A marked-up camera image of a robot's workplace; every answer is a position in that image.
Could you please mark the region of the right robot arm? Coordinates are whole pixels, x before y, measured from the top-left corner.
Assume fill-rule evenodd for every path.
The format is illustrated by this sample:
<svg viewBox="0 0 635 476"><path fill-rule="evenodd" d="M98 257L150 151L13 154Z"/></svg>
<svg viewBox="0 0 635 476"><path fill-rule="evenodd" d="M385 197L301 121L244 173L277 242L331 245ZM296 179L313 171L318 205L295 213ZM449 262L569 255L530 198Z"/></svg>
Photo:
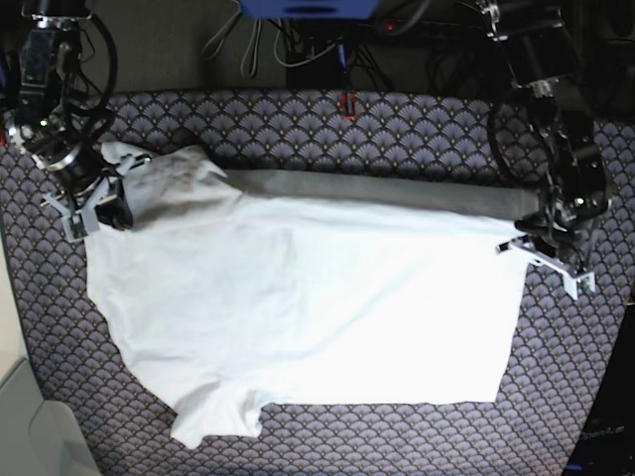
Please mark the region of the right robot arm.
<svg viewBox="0 0 635 476"><path fill-rule="evenodd" d="M1 57L2 134L57 184L44 203L60 214L68 241L102 225L127 230L133 215L123 180L150 157L108 161L97 149L115 119L109 106L118 75L114 39L85 1L26 1L22 14L35 25L19 54ZM87 23L106 47L104 87L82 70Z"/></svg>

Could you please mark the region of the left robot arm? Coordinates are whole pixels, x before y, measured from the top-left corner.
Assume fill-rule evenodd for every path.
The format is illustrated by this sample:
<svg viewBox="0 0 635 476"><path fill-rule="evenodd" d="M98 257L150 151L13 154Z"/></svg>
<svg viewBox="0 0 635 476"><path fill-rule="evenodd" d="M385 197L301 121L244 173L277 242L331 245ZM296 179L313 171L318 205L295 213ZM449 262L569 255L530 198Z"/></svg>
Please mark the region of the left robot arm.
<svg viewBox="0 0 635 476"><path fill-rule="evenodd" d="M511 85L497 99L487 119L487 139L500 172L518 182L503 157L496 120L515 94L524 99L530 130L543 148L545 174L534 182L539 209L516 221L521 237L501 250L527 254L538 266L562 277L572 299L596 288L591 257L565 261L582 238L587 252L596 243L600 218L611 205L610 180L598 145L594 122L579 86L581 64L558 1L478 1L484 29L506 62Z"/></svg>

